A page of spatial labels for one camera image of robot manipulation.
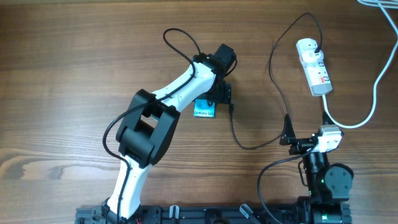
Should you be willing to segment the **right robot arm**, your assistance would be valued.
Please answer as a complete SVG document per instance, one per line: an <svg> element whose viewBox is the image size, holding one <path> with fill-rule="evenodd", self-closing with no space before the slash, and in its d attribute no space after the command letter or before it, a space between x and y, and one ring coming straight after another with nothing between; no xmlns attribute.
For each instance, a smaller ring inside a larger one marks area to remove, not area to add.
<svg viewBox="0 0 398 224"><path fill-rule="evenodd" d="M308 187L308 197L299 197L295 203L295 223L352 222L351 210L345 202L353 185L353 170L341 163L329 163L328 153L338 149L343 131L326 113L323 124L309 138L297 138L290 116L284 118L280 145L290 147L289 154L299 156L304 171L300 171L302 184Z"/></svg>

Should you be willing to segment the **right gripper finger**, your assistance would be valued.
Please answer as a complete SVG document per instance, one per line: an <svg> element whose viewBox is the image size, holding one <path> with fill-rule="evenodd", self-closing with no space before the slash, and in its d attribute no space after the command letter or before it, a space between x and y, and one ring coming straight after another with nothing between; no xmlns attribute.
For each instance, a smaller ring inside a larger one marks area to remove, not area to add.
<svg viewBox="0 0 398 224"><path fill-rule="evenodd" d="M284 117L284 128L280 136L280 145L291 145L296 143L296 136L292 126L292 122L289 114Z"/></svg>
<svg viewBox="0 0 398 224"><path fill-rule="evenodd" d="M323 125L331 125L331 124L333 124L333 121L328 116L327 112L325 112L325 111L322 113L322 122L323 122Z"/></svg>

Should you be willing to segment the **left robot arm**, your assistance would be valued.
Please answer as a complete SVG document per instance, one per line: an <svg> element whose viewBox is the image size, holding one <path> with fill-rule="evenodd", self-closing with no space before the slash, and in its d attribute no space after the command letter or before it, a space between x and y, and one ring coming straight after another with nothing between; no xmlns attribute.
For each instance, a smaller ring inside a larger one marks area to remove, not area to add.
<svg viewBox="0 0 398 224"><path fill-rule="evenodd" d="M234 50L221 44L214 54L200 52L189 60L188 69L167 86L152 93L139 90L116 123L119 144L115 155L121 161L118 179L110 198L102 205L110 223L126 223L141 205L141 193L149 170L167 152L181 112L195 105L194 115L215 117L215 106L231 101L231 85L224 80L236 66Z"/></svg>

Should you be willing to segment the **teal screen smartphone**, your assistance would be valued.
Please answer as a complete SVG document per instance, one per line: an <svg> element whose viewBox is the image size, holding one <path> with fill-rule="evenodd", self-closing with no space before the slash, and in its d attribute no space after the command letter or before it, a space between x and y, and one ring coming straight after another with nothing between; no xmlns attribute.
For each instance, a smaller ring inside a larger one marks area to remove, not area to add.
<svg viewBox="0 0 398 224"><path fill-rule="evenodd" d="M216 105L208 100L196 99L193 115L198 118L214 118Z"/></svg>

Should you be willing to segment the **white power strip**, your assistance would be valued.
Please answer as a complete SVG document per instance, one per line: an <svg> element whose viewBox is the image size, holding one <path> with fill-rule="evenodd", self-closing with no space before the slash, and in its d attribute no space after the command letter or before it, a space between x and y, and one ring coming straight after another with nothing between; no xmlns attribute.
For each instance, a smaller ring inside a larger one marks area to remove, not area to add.
<svg viewBox="0 0 398 224"><path fill-rule="evenodd" d="M318 50L318 44L316 40L306 38L301 39L296 43L298 56L302 51L306 50ZM322 96L332 91L330 77L325 67L324 61L319 62L313 67L303 67L305 76L307 78L308 86L313 96Z"/></svg>

